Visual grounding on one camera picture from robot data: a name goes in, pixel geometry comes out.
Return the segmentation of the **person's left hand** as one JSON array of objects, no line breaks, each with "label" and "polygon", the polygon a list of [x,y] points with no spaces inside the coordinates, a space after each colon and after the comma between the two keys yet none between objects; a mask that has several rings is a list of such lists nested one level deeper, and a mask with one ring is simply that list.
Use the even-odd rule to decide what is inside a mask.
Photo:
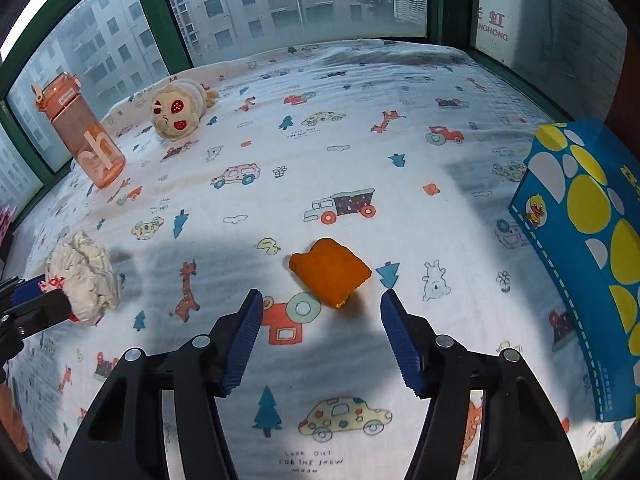
[{"label": "person's left hand", "polygon": [[22,415],[14,405],[11,390],[6,384],[0,386],[0,418],[17,451],[25,453],[28,449],[28,433]]}]

